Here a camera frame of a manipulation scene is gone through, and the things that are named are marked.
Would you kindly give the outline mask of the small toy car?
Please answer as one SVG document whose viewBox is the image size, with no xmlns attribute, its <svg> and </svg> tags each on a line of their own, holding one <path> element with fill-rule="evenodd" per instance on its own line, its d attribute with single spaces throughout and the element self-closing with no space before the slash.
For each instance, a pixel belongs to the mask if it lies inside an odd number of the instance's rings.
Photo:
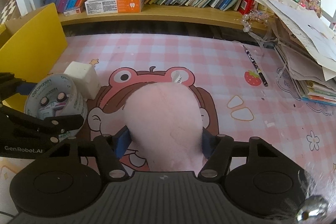
<svg viewBox="0 0 336 224">
<path fill-rule="evenodd" d="M 44 120 L 49 117 L 56 117 L 60 115 L 68 101 L 68 95 L 60 92 L 54 101 L 49 100 L 48 97 L 43 97 L 39 102 L 38 118 Z"/>
</svg>

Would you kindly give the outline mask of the clear tape roll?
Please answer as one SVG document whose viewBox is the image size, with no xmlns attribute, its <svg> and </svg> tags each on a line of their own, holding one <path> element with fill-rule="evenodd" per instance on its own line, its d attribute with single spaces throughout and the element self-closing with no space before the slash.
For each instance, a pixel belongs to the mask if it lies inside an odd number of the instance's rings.
<svg viewBox="0 0 336 224">
<path fill-rule="evenodd" d="M 68 101 L 59 116 L 80 114 L 85 119 L 88 114 L 87 103 L 72 79 L 65 74 L 50 75 L 37 83 L 26 100 L 24 113 L 38 118 L 40 100 L 48 97 L 49 100 L 54 101 L 60 92 L 68 95 Z"/>
</svg>

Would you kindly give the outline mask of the pink plush toy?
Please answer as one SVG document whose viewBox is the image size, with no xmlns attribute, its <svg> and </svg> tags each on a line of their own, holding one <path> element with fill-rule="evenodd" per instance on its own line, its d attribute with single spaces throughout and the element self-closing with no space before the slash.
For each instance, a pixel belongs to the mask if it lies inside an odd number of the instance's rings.
<svg viewBox="0 0 336 224">
<path fill-rule="evenodd" d="M 168 82 L 137 89 L 123 107 L 131 140 L 152 172 L 199 173 L 206 161 L 201 108 L 187 80 L 177 70 Z"/>
</svg>

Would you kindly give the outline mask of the white foam cube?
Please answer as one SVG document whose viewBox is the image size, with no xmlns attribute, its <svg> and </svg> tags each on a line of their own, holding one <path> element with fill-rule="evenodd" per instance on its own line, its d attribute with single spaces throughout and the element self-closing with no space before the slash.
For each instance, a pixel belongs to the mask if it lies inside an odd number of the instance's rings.
<svg viewBox="0 0 336 224">
<path fill-rule="evenodd" d="M 81 95 L 89 100 L 96 98 L 101 85 L 95 68 L 92 64 L 72 61 L 64 71 L 75 83 Z"/>
</svg>

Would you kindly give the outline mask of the yellow cardboard box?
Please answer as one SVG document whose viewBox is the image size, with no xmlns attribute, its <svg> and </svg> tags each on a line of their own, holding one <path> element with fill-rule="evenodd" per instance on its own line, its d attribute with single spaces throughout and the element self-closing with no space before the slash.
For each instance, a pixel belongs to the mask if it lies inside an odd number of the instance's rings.
<svg viewBox="0 0 336 224">
<path fill-rule="evenodd" d="M 52 3 L 1 24 L 1 72 L 38 83 L 47 77 L 67 48 Z"/>
</svg>

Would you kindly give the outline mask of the pink checkered desk mat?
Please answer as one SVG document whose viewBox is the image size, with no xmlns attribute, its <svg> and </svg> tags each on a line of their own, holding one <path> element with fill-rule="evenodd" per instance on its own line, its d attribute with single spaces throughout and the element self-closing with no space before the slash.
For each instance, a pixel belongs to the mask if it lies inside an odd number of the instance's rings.
<svg viewBox="0 0 336 224">
<path fill-rule="evenodd" d="M 264 139 L 311 174 L 313 194 L 324 196 L 329 212 L 335 213 L 335 107 L 299 100 L 288 85 L 278 84 L 282 63 L 276 51 L 175 35 L 107 34 L 66 41 L 67 48 L 48 75 L 64 72 L 72 61 L 92 64 L 101 85 L 96 98 L 87 101 L 81 136 L 114 135 L 126 126 L 123 107 L 133 92 L 168 82 L 181 70 L 189 77 L 204 128 L 238 141 Z M 121 161 L 129 171 L 150 170 L 133 142 Z"/>
</svg>

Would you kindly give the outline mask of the black patterned pen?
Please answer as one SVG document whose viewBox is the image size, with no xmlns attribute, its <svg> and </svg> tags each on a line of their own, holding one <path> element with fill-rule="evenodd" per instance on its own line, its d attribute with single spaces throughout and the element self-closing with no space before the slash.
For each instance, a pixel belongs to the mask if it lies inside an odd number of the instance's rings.
<svg viewBox="0 0 336 224">
<path fill-rule="evenodd" d="M 263 72 L 261 71 L 261 69 L 259 68 L 258 64 L 256 63 L 256 61 L 254 60 L 254 58 L 252 57 L 250 51 L 248 51 L 248 49 L 243 46 L 245 53 L 247 54 L 248 58 L 250 59 L 251 63 L 253 64 L 256 72 L 258 73 L 258 75 L 260 76 L 260 79 L 262 81 L 262 83 L 264 84 L 265 87 L 268 87 L 268 82 L 263 74 Z"/>
</svg>

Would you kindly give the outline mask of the small red white box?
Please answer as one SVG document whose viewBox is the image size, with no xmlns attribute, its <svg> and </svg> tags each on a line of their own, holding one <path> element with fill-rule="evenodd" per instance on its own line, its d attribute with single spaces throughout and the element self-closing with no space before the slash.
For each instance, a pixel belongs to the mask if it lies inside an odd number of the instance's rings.
<svg viewBox="0 0 336 224">
<path fill-rule="evenodd" d="M 76 15 L 76 14 L 80 14 L 82 13 L 84 10 L 84 7 L 83 6 L 80 6 L 80 7 L 74 7 L 74 8 L 71 8 L 71 9 L 68 9 L 66 11 L 63 12 L 63 15 L 64 16 L 71 16 L 71 15 Z"/>
</svg>

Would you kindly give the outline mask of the lower orange toothpaste box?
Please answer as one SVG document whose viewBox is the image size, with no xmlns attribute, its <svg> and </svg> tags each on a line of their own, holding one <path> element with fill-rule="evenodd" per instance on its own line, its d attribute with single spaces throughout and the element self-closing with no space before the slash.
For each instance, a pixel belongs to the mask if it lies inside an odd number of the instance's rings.
<svg viewBox="0 0 336 224">
<path fill-rule="evenodd" d="M 113 13 L 138 13 L 143 7 L 143 0 L 102 0 L 86 1 L 85 10 L 88 15 Z"/>
</svg>

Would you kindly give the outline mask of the stack of papers and books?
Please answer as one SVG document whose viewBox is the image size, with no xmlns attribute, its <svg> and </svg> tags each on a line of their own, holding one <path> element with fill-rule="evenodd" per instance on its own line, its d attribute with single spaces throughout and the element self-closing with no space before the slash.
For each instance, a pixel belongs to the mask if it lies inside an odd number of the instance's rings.
<svg viewBox="0 0 336 224">
<path fill-rule="evenodd" d="M 283 66 L 276 77 L 299 100 L 335 106 L 335 32 L 293 0 L 254 0 L 273 14 L 269 24 Z"/>
</svg>

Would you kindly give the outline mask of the wooden shelf board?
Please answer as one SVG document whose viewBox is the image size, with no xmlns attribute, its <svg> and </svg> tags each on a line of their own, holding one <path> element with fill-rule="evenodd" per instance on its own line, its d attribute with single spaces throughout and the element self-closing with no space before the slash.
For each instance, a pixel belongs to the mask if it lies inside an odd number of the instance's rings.
<svg viewBox="0 0 336 224">
<path fill-rule="evenodd" d="M 145 5 L 140 13 L 59 14 L 68 36 L 86 34 L 195 34 L 200 36 L 244 36 L 242 14 L 210 7 Z"/>
</svg>

